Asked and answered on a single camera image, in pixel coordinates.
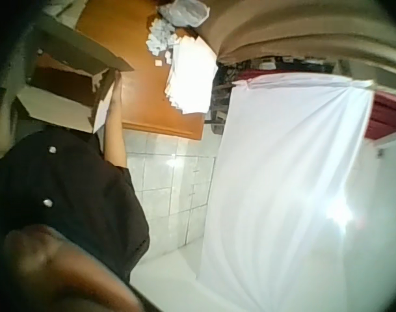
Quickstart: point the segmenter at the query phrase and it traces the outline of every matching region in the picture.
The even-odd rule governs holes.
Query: wooden cabinet
[[[165,96],[170,66],[156,67],[155,57],[147,49],[148,27],[155,17],[151,0],[90,0],[76,28],[134,68],[123,74],[126,129],[200,140],[204,115],[182,115],[170,106]]]

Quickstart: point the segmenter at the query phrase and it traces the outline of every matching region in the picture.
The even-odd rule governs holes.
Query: stack of paper
[[[173,46],[165,90],[172,106],[183,114],[208,112],[212,82],[218,70],[216,61],[217,56],[200,37],[185,36]]]

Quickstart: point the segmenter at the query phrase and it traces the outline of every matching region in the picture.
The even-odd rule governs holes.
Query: white floor
[[[243,312],[196,281],[202,241],[137,266],[132,285],[164,312]]]

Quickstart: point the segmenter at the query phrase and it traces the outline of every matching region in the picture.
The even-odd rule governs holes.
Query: wall tile
[[[147,136],[146,153],[174,155],[178,148],[179,138],[169,135],[156,135],[149,133]]]
[[[150,247],[142,261],[159,257],[186,244],[189,211],[150,220]]]
[[[186,233],[189,223],[189,211],[169,216],[168,251],[176,250],[186,244]]]
[[[200,154],[198,156],[216,157],[222,136],[212,132],[211,125],[204,125],[204,133],[200,141]]]
[[[172,187],[173,156],[147,155],[144,167],[144,190]]]
[[[125,150],[130,153],[145,153],[147,133],[134,130],[123,130]]]
[[[192,207],[193,185],[184,185],[181,188],[172,187],[170,198],[170,214],[187,211]]]
[[[210,182],[213,165],[214,157],[199,157],[195,169],[194,184]]]
[[[171,215],[191,208],[196,161],[196,157],[176,157],[170,200]]]
[[[187,244],[204,236],[207,206],[191,210],[187,232]]]
[[[143,190],[144,164],[146,158],[144,154],[127,154],[127,167],[131,174],[131,180],[136,192]]]
[[[169,217],[149,220],[150,228],[150,247],[144,257],[143,261],[158,257],[167,253],[168,251],[168,225]]]
[[[163,188],[142,192],[142,206],[148,220],[169,215],[170,191],[170,188]]]
[[[216,157],[222,136],[216,135],[211,130],[211,125],[204,125],[202,139],[188,140],[180,138],[176,155]]]
[[[208,203],[209,187],[211,183],[195,184],[193,186],[192,208]]]

